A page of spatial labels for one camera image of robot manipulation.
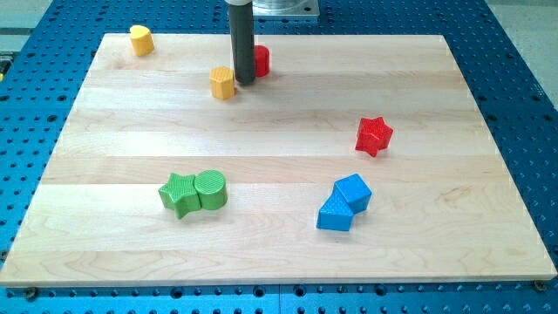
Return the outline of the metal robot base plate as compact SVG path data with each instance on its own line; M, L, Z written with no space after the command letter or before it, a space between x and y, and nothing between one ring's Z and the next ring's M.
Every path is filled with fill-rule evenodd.
M257 17L318 17L318 0L254 0L254 15Z

